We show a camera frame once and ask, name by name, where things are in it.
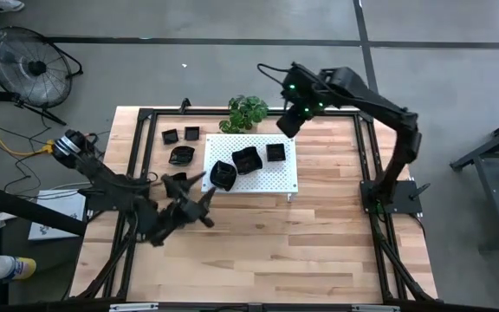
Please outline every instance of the gray floor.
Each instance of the gray floor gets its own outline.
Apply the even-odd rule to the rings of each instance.
[[[47,35],[168,38],[357,40],[351,0],[32,0],[0,26],[21,25]],[[499,42],[499,0],[362,0],[369,38],[382,41]],[[236,94],[282,104],[278,89],[255,70],[258,62],[312,69],[350,66],[365,74],[359,48],[198,45],[61,44],[85,66],[68,100],[54,112],[82,132],[103,132],[119,105],[225,105]],[[446,302],[499,308],[499,252],[477,246],[499,235],[474,168],[448,163],[499,126],[499,50],[373,49],[379,91],[419,113],[424,135],[412,175],[431,183],[422,197],[427,244],[438,294]],[[39,118],[0,103],[0,125],[31,135]],[[54,138],[54,127],[43,138]],[[16,150],[28,143],[4,135]],[[20,177],[0,151],[0,187]],[[27,163],[42,188],[82,180],[50,157]],[[10,188],[19,192],[33,179]],[[62,284],[71,268],[52,273]],[[40,287],[43,282],[32,283]],[[45,300],[62,296],[45,289]],[[37,301],[34,290],[26,300]]]

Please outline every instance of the person's foot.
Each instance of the person's foot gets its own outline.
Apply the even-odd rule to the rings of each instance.
[[[0,13],[17,12],[24,9],[24,3],[17,0],[0,0]]]

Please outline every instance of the white pegboard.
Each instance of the white pegboard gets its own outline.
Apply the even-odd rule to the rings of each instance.
[[[284,144],[286,160],[267,161],[268,144]],[[213,187],[209,178],[211,169],[218,160],[234,166],[232,152],[248,146],[255,146],[263,162],[263,168],[245,175],[237,175],[236,182],[222,193],[297,193],[298,172],[295,159],[295,141],[284,134],[207,134],[205,138],[204,170],[207,172],[202,183],[202,192]]]

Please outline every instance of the potted plant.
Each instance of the potted plant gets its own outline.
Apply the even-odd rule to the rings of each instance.
[[[238,95],[229,101],[230,117],[218,123],[224,133],[243,133],[267,117],[267,103],[256,96]]]

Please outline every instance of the fan grille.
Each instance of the fan grille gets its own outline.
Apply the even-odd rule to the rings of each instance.
[[[36,32],[20,27],[0,29],[0,85],[33,107],[55,107],[72,88],[64,55]]]

